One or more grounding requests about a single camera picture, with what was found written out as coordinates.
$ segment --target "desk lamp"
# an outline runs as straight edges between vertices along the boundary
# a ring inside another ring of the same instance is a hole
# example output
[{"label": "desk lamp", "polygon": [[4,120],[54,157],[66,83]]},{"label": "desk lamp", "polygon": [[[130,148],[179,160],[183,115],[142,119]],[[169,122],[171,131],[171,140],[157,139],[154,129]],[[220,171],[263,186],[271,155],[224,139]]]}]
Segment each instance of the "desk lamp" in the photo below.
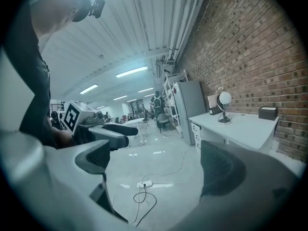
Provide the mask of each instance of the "desk lamp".
[{"label": "desk lamp", "polygon": [[[224,90],[223,87],[219,87],[215,93],[215,96],[217,96],[217,92],[221,90],[220,96],[219,96],[219,100],[222,104],[228,104],[231,103],[232,97],[231,94],[228,93],[227,91]],[[232,118],[230,118],[230,115],[227,113],[228,117],[226,116],[226,112],[220,107],[220,105],[217,102],[217,106],[222,110],[222,119],[221,116],[218,117],[218,122],[222,125],[227,125],[229,123],[231,123]]]}]

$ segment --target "office chair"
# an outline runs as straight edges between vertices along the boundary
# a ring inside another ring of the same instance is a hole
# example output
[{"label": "office chair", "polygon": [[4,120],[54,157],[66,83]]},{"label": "office chair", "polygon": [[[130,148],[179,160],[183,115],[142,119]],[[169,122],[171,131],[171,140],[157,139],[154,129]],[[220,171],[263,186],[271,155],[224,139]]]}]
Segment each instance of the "office chair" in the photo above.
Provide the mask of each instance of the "office chair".
[{"label": "office chair", "polygon": [[[158,118],[157,118],[157,121],[158,121],[159,124],[167,124],[167,123],[169,123],[170,131],[172,131],[170,119],[169,119],[169,117],[166,114],[160,114],[158,116]],[[159,131],[160,131],[160,133],[162,133],[162,126],[160,126]]]},{"label": "office chair", "polygon": [[143,120],[143,123],[144,123],[144,125],[145,125],[145,128],[147,127],[147,126],[149,126],[149,124],[148,124],[148,115],[147,114],[145,114],[144,115],[144,120]]}]

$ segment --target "brick wall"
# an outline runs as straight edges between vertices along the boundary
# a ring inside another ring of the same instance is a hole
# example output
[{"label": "brick wall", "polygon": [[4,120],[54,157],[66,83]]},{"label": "brick wall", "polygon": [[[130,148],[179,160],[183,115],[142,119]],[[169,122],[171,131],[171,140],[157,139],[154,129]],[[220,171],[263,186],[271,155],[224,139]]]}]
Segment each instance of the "brick wall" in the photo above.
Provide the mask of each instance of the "brick wall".
[{"label": "brick wall", "polygon": [[204,96],[225,86],[228,111],[278,107],[278,150],[305,161],[307,67],[298,33],[275,0],[205,0],[176,70],[199,80]]}]

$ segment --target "person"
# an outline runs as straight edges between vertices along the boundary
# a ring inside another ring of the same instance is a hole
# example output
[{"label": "person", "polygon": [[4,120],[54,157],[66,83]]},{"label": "person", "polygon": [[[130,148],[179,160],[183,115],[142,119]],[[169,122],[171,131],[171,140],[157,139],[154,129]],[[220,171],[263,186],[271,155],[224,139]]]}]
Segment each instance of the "person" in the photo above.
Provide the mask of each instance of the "person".
[{"label": "person", "polygon": [[129,114],[128,115],[128,121],[131,121],[131,120],[133,120],[134,119],[134,116],[132,115],[132,114]]},{"label": "person", "polygon": [[75,142],[70,132],[51,126],[50,73],[38,42],[43,35],[86,18],[90,6],[90,0],[37,0],[31,5],[25,2],[4,40],[6,55],[34,93],[19,130],[57,149],[75,145]]},{"label": "person", "polygon": [[51,126],[58,130],[63,130],[59,117],[58,117],[58,113],[55,111],[52,111],[51,113]]},{"label": "person", "polygon": [[105,122],[110,122],[110,118],[111,118],[111,116],[109,115],[109,113],[108,113],[108,111],[106,112],[106,114],[105,114]]},{"label": "person", "polygon": [[164,113],[165,100],[162,96],[159,95],[159,91],[155,92],[155,96],[151,98],[150,105],[154,107],[154,113],[156,117],[157,127],[160,128],[160,123],[157,121],[157,118],[160,114]]},{"label": "person", "polygon": [[150,114],[151,114],[151,119],[153,120],[155,118],[155,113],[154,113],[154,109],[152,106],[150,108]]}]

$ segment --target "white box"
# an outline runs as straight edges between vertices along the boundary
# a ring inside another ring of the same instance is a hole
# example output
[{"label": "white box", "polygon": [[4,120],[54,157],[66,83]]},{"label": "white box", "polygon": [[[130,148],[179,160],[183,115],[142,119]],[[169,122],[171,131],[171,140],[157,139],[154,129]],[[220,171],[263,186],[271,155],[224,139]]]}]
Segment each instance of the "white box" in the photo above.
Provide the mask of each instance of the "white box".
[{"label": "white box", "polygon": [[144,188],[143,184],[145,184],[145,187],[152,187],[152,181],[148,180],[148,181],[144,181],[142,183],[138,182],[137,188]]},{"label": "white box", "polygon": [[84,103],[77,101],[69,101],[66,113],[62,118],[67,129],[69,129],[73,134],[75,133],[77,124],[80,124],[87,117],[93,117],[95,109],[87,106]]}]

